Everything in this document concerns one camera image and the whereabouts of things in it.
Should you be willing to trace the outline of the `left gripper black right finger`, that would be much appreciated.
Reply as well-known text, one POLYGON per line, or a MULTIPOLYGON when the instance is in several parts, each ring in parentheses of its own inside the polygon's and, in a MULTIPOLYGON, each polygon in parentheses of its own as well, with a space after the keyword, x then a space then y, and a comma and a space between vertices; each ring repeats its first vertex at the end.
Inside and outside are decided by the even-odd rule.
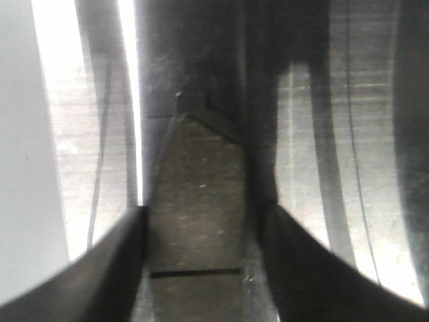
POLYGON ((261 215, 259 243, 281 321, 428 320, 428 310, 358 273, 278 204, 261 215))

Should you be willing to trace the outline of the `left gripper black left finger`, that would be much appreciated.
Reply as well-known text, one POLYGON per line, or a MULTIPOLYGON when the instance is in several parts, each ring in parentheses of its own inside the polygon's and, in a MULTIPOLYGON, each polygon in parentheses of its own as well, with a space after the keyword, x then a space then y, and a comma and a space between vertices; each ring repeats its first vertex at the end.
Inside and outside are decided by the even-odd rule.
POLYGON ((147 208, 135 207, 80 260, 1 306, 2 321, 130 321, 147 256, 147 208))

